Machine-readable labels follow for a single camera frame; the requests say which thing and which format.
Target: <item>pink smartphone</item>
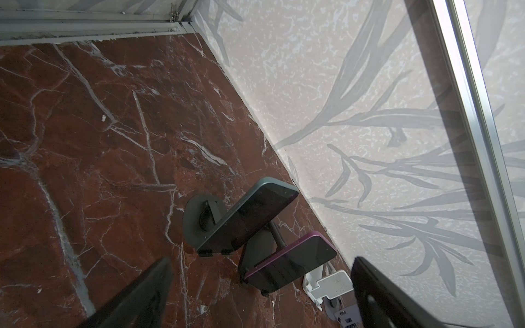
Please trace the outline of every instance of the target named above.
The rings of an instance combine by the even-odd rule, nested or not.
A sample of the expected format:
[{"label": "pink smartphone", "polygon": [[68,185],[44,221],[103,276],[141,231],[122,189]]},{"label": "pink smartphone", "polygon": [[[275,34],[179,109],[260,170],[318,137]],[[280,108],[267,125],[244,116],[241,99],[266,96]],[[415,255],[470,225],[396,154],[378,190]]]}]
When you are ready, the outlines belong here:
[{"label": "pink smartphone", "polygon": [[332,243],[318,231],[312,231],[257,264],[245,274],[244,280],[263,293],[272,293],[336,255]]}]

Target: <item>smartphone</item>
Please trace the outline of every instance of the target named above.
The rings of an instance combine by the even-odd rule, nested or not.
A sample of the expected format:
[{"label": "smartphone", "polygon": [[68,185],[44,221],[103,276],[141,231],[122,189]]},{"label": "smartphone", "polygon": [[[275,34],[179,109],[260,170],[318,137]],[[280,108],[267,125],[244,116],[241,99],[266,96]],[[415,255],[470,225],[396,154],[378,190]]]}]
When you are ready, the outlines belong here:
[{"label": "smartphone", "polygon": [[298,195],[299,191],[291,184],[262,178],[205,235],[197,253],[210,256],[238,250]]},{"label": "smartphone", "polygon": [[332,243],[312,231],[257,264],[245,274],[244,280],[263,293],[273,293],[336,255]]}]

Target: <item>phone screen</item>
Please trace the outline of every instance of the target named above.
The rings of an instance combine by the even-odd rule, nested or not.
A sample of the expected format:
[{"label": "phone screen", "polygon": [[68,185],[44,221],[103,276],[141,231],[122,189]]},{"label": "phone screen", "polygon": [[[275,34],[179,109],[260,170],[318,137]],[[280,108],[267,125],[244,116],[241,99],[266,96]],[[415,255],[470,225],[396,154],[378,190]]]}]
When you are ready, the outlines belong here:
[{"label": "phone screen", "polygon": [[337,251],[318,235],[309,237],[300,244],[294,243],[279,253],[268,259],[269,262],[264,267],[256,268],[253,273],[246,273],[246,282],[272,293],[337,255]]},{"label": "phone screen", "polygon": [[246,194],[219,221],[224,223],[199,247],[199,253],[232,252],[244,245],[299,195],[294,186],[282,184],[265,183]]}]

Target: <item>white phone holder plate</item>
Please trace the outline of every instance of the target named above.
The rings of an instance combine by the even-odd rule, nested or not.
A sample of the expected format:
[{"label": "white phone holder plate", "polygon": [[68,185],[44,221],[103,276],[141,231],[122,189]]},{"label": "white phone holder plate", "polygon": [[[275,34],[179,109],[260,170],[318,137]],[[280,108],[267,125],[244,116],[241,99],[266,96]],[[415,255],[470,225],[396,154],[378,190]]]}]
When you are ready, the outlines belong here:
[{"label": "white phone holder plate", "polygon": [[333,300],[354,289],[352,280],[350,280],[350,277],[344,270],[336,271],[324,278],[322,278],[322,274],[323,265],[305,274],[302,281],[304,292],[321,311],[323,297]]}]

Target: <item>purple smartphone frame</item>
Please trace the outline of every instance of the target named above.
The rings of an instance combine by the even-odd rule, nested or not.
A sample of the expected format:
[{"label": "purple smartphone frame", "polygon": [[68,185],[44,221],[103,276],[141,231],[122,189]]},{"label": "purple smartphone frame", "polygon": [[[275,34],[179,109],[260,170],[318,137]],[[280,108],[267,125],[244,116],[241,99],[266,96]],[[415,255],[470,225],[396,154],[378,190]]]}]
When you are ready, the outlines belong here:
[{"label": "purple smartphone frame", "polygon": [[330,246],[337,253],[337,249],[320,232],[318,232],[318,231],[311,231],[311,232],[307,233],[306,235],[302,236],[301,238],[297,239],[296,241],[294,241],[293,243],[291,243],[287,247],[281,249],[278,252],[275,252],[271,257],[269,257],[268,259],[264,260],[261,264],[255,266],[253,269],[248,271],[244,275],[244,279],[246,281],[248,281],[248,278],[250,276],[252,276],[253,274],[255,274],[257,271],[259,271],[259,270],[263,269],[264,267],[272,264],[275,260],[277,260],[278,258],[283,256],[284,254],[286,254],[289,251],[293,250],[295,247],[299,246],[300,244],[302,244],[303,242],[307,241],[308,239],[316,237],[316,236],[317,237],[321,237],[324,240],[324,242],[326,242],[328,244],[328,246]]}]

